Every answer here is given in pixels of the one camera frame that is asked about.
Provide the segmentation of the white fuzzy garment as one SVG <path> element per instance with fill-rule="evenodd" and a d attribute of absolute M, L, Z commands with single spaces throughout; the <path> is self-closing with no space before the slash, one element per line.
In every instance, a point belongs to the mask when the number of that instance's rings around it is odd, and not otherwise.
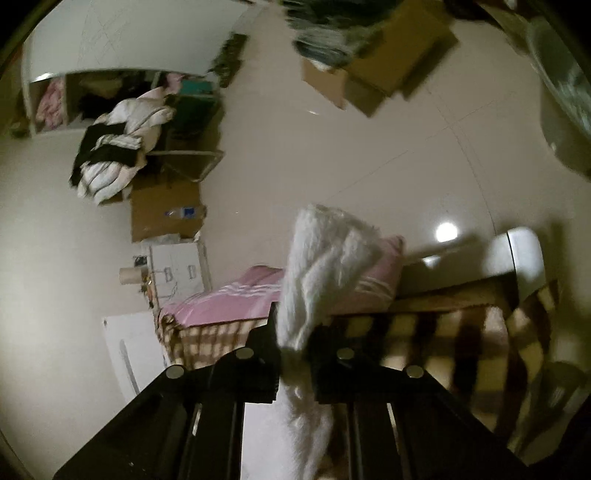
<path fill-rule="evenodd" d="M 304 350 L 312 331 L 381 257 L 379 233 L 345 211 L 310 205 L 297 215 L 276 314 L 283 373 L 276 401 L 245 408 L 244 479 L 311 479 L 334 417 L 315 399 Z"/>

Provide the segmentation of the chair with clothes pile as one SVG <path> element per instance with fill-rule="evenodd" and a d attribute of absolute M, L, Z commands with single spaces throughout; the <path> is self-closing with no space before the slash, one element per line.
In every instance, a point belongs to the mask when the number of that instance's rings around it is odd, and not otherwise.
<path fill-rule="evenodd" d="M 224 156 L 211 138 L 219 113 L 215 94 L 167 94 L 159 87 L 125 99 L 85 130 L 69 184 L 78 197 L 99 205 L 140 173 L 171 172 L 198 183 Z"/>

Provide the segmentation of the open cardboard box with clothes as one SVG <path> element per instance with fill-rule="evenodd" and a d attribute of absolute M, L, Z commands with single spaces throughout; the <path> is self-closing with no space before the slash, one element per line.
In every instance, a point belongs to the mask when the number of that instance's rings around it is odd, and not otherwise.
<path fill-rule="evenodd" d="M 301 76 L 339 109 L 373 116 L 404 98 L 458 43 L 440 1 L 285 1 Z"/>

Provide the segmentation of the white bed headboard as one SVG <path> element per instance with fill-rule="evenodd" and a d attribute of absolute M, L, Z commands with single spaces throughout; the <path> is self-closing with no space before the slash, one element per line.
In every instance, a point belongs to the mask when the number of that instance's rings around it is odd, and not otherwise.
<path fill-rule="evenodd" d="M 106 346 L 125 403 L 168 366 L 151 311 L 102 319 Z"/>

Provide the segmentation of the brown checkered bed sheet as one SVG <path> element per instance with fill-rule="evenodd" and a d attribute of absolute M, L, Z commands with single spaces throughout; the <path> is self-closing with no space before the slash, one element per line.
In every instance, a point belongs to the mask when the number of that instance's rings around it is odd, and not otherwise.
<path fill-rule="evenodd" d="M 495 284 L 464 285 L 452 294 L 430 293 L 401 300 L 386 311 L 335 319 L 346 338 L 376 349 L 384 366 L 422 366 L 517 452 L 533 423 L 559 301 L 556 281 L 534 291 L 515 310 Z M 171 362 L 197 369 L 245 345 L 249 331 L 266 323 L 267 315 L 184 327 L 160 313 L 155 330 Z"/>

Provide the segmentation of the pink striped pillow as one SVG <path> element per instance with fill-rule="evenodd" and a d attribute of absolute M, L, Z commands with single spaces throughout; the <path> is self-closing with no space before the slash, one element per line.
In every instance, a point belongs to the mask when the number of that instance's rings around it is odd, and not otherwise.
<path fill-rule="evenodd" d="M 388 310 L 402 275 L 405 240 L 394 235 L 381 239 L 380 245 L 380 260 L 363 274 L 353 292 L 335 303 L 332 314 Z M 161 315 L 172 317 L 184 327 L 263 318 L 270 312 L 270 305 L 280 300 L 281 284 L 283 270 L 256 265 L 235 282 L 165 305 Z"/>

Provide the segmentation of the white nightstand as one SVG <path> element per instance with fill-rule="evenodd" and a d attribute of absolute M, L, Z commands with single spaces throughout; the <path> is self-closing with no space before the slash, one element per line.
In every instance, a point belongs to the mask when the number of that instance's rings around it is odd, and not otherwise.
<path fill-rule="evenodd" d="M 211 273 L 201 241 L 151 245 L 149 260 L 160 308 L 182 303 L 212 289 Z"/>

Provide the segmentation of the plastic water bottle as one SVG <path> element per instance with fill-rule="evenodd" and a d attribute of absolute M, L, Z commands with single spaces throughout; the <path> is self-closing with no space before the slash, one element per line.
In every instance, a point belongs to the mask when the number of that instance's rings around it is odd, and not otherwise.
<path fill-rule="evenodd" d="M 165 216 L 177 220 L 202 219 L 207 214 L 205 205 L 176 207 L 165 212 Z"/>

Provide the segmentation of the cardboard box by nightstand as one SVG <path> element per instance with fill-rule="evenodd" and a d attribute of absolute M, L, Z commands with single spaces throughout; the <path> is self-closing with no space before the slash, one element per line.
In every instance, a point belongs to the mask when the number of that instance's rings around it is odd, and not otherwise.
<path fill-rule="evenodd" d="M 165 212 L 176 207 L 203 205 L 198 183 L 161 179 L 135 181 L 130 193 L 131 240 L 140 242 L 162 235 L 178 234 L 192 238 L 204 224 L 204 218 L 170 219 Z"/>

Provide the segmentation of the pink folded blanket on shelf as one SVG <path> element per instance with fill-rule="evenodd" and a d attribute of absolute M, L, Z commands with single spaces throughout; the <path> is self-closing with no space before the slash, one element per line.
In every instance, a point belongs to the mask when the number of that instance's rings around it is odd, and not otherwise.
<path fill-rule="evenodd" d="M 37 107 L 35 121 L 48 129 L 55 129 L 63 123 L 63 97 L 65 79 L 56 77 L 50 80 Z"/>

